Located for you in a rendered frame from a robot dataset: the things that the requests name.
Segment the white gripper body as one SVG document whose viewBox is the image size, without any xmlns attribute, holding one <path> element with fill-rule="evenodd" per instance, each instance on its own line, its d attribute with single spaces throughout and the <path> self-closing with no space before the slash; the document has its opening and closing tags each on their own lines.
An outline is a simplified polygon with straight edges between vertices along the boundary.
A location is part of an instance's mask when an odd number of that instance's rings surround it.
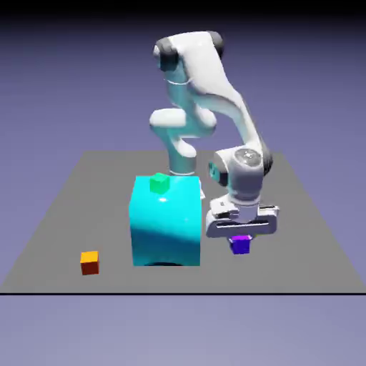
<svg viewBox="0 0 366 366">
<path fill-rule="evenodd" d="M 277 210 L 260 210 L 250 222 L 241 223 L 233 219 L 217 219 L 211 212 L 206 216 L 206 235 L 209 238 L 233 237 L 237 235 L 273 234 L 277 230 Z"/>
</svg>

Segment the small purple cube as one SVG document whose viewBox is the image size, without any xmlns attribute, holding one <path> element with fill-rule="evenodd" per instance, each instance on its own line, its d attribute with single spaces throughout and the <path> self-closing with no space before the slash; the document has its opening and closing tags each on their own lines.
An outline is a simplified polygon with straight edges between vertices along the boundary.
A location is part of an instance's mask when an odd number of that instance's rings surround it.
<svg viewBox="0 0 366 366">
<path fill-rule="evenodd" d="M 230 249 L 233 254 L 249 254 L 252 236 L 236 235 L 229 238 Z"/>
</svg>

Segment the small green cube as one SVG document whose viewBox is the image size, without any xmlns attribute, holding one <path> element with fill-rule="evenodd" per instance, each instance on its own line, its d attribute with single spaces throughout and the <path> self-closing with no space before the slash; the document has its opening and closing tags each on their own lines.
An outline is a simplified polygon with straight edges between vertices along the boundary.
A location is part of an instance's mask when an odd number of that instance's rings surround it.
<svg viewBox="0 0 366 366">
<path fill-rule="evenodd" d="M 170 188 L 170 176 L 157 172 L 149 178 L 150 192 L 164 194 Z"/>
</svg>

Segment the small orange cube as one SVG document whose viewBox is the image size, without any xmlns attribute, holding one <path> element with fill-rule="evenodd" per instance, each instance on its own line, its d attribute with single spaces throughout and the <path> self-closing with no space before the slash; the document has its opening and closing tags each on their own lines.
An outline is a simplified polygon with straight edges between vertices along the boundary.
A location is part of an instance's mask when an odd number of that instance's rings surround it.
<svg viewBox="0 0 366 366">
<path fill-rule="evenodd" d="M 99 274 L 99 252 L 82 252 L 80 255 L 80 266 L 83 275 Z"/>
</svg>

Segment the large cyan box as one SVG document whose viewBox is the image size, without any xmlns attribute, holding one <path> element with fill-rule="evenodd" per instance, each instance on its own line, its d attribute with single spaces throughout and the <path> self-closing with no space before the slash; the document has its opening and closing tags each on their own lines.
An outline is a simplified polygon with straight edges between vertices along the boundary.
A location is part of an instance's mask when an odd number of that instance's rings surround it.
<svg viewBox="0 0 366 366">
<path fill-rule="evenodd" d="M 135 266 L 200 265 L 202 201 L 199 177 L 170 176 L 164 194 L 149 190 L 151 176 L 137 176 L 129 202 Z"/>
</svg>

